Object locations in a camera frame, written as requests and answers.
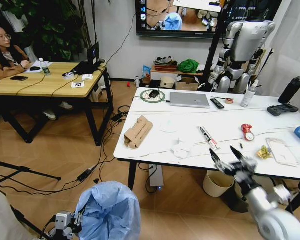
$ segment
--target open laptop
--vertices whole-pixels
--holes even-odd
[[[207,96],[199,93],[171,92],[170,105],[203,109],[210,108]]]
[[[80,62],[74,69],[71,70],[74,74],[93,74],[100,66],[99,61],[99,42],[87,50],[88,61]]]

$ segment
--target white table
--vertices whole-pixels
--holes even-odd
[[[178,8],[199,9],[220,13],[220,6],[213,6],[209,4],[215,2],[216,0],[174,0],[173,5]]]
[[[138,88],[135,96],[148,90]],[[175,90],[161,89],[165,93],[165,100],[170,100],[170,92]],[[231,152],[230,145],[247,157],[257,160],[255,174],[286,179],[300,180],[300,165],[298,167],[278,164],[274,158],[260,159],[256,152],[262,145],[267,145],[266,138],[284,140],[294,156],[300,160],[300,139],[294,134],[295,126],[300,126],[300,113],[284,113],[272,116],[267,108],[279,105],[277,97],[254,96],[249,107],[240,106],[243,95],[210,93],[196,91],[178,91],[192,94],[205,94],[210,101],[214,97],[234,98],[233,104],[219,101],[225,109],[219,110],[210,102],[210,108],[193,108],[170,106],[168,102],[147,103],[140,98],[134,98],[123,130],[119,137],[114,156],[119,161],[130,162],[128,186],[132,190],[135,181],[137,163],[147,163],[182,168],[197,168],[216,170],[209,152],[209,144],[204,139],[198,126],[204,126],[216,140],[221,149],[215,151],[224,162],[237,162]],[[153,123],[153,128],[138,149],[130,149],[124,145],[124,133],[133,127],[140,116],[146,117]],[[172,121],[178,126],[178,131],[166,133],[161,131],[162,124]],[[254,141],[244,139],[241,131],[242,124],[252,125],[251,131],[255,135]],[[193,142],[193,147],[184,159],[180,159],[171,151],[179,138],[186,138]]]

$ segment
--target tape roll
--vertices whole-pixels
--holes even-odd
[[[225,99],[225,103],[226,104],[233,104],[234,103],[234,99],[233,98],[226,98]]]
[[[62,77],[64,80],[68,80],[68,81],[76,79],[76,76],[73,72],[66,72],[66,73],[62,74]]]

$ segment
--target tv screen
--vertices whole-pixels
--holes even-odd
[[[177,0],[135,0],[138,36],[212,39],[217,26],[217,12],[174,6]],[[244,20],[256,10],[255,1],[237,0],[229,11],[227,23]],[[258,11],[273,20],[282,0],[259,1]]]

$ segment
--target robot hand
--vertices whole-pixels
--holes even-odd
[[[257,161],[245,157],[231,146],[239,162],[225,163],[210,149],[215,167],[234,177],[249,204],[249,212],[256,221],[259,233],[266,240],[300,240],[300,222],[294,215],[278,208],[278,202],[288,200],[291,195],[283,186],[274,187],[274,193],[266,191],[253,179]]]

